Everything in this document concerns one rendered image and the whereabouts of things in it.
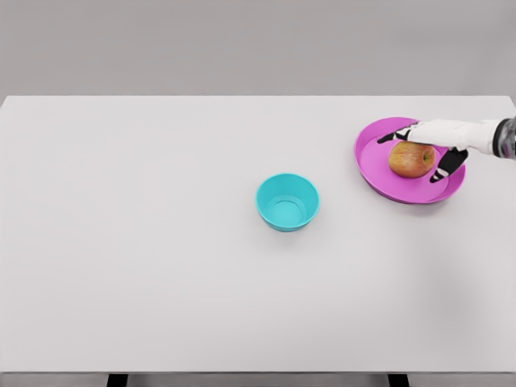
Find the pink plate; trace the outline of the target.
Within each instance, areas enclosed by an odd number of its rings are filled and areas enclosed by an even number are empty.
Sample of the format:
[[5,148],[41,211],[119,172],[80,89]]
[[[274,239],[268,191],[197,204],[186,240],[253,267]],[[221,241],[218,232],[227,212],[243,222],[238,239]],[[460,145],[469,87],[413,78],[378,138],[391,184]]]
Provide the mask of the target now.
[[379,194],[395,202],[407,204],[430,204],[451,197],[463,184],[466,166],[463,164],[450,177],[431,183],[434,173],[409,179],[398,176],[388,166],[391,149],[398,143],[397,139],[384,144],[377,140],[390,132],[416,123],[416,119],[389,117],[379,119],[366,126],[356,137],[354,157],[362,177]]

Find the red-yellow apple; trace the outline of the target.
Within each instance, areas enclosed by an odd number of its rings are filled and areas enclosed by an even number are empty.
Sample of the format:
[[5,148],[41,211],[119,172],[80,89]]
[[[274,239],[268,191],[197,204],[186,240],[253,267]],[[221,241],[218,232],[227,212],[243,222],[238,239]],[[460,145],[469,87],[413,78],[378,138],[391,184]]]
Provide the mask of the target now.
[[434,167],[435,155],[435,148],[431,145],[401,141],[391,149],[388,166],[400,177],[420,178]]

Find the blue bowl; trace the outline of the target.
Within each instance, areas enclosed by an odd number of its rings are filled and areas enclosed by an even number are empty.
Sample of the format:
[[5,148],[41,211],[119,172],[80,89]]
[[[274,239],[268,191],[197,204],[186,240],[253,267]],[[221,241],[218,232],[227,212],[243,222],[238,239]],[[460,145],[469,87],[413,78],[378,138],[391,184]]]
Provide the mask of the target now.
[[255,195],[260,217],[272,229],[293,232],[317,215],[320,196],[314,184],[295,173],[278,173],[261,182]]

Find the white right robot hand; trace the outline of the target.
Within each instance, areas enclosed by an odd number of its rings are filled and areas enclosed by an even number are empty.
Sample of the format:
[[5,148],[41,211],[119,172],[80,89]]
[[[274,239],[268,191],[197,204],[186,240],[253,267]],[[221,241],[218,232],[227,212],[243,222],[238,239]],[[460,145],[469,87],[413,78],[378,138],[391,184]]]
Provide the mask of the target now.
[[455,173],[468,159],[466,135],[469,127],[469,123],[458,120],[420,121],[381,137],[377,143],[399,139],[448,148],[430,177],[430,183],[436,183]]

